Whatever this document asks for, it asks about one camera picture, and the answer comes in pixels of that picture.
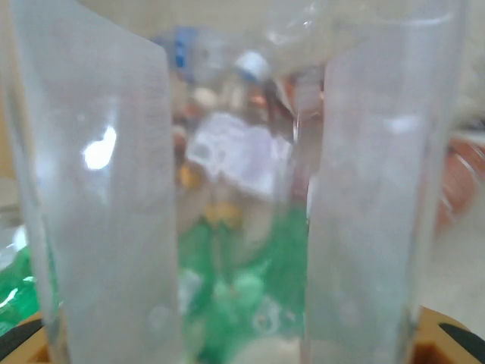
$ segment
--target bottle cap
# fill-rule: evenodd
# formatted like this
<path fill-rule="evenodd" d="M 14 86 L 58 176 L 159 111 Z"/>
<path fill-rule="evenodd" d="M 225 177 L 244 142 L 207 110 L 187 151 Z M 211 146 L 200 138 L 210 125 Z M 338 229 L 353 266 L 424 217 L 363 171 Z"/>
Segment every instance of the bottle cap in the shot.
<path fill-rule="evenodd" d="M 257 82 L 265 81 L 271 72 L 271 67 L 266 58 L 256 51 L 244 52 L 237 59 L 236 67 L 245 78 Z"/>

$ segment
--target black object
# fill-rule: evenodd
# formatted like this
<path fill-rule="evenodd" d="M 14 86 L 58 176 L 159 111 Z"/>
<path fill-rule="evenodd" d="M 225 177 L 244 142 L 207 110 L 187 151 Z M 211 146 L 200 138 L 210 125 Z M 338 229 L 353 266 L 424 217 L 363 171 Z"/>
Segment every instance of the black object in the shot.
<path fill-rule="evenodd" d="M 12 328 L 0 337 L 0 362 L 42 328 L 42 321 L 35 320 Z"/>
<path fill-rule="evenodd" d="M 451 324 L 440 324 L 440 327 L 463 349 L 467 350 L 481 364 L 485 364 L 485 341 L 470 331 L 457 328 Z"/>

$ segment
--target transparent plastic cup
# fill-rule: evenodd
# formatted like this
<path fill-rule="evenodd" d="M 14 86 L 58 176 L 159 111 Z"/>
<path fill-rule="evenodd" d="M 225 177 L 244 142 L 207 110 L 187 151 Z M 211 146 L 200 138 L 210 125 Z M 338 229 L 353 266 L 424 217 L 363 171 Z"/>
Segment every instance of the transparent plastic cup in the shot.
<path fill-rule="evenodd" d="M 54 361 L 408 360 L 465 2 L 2 6 Z"/>

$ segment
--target clear glass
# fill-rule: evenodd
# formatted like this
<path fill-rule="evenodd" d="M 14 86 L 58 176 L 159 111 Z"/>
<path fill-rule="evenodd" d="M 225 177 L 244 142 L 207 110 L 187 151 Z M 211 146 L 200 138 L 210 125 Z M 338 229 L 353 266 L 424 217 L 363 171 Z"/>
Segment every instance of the clear glass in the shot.
<path fill-rule="evenodd" d="M 2 7 L 58 364 L 407 360 L 465 2 Z"/>

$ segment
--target clear plastic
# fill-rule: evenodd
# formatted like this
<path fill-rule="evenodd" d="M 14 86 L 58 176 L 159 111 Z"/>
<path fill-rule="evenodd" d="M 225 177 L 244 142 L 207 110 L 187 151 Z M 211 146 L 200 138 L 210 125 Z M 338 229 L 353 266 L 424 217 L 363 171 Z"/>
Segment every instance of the clear plastic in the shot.
<path fill-rule="evenodd" d="M 2 6 L 58 364 L 407 360 L 465 2 Z"/>

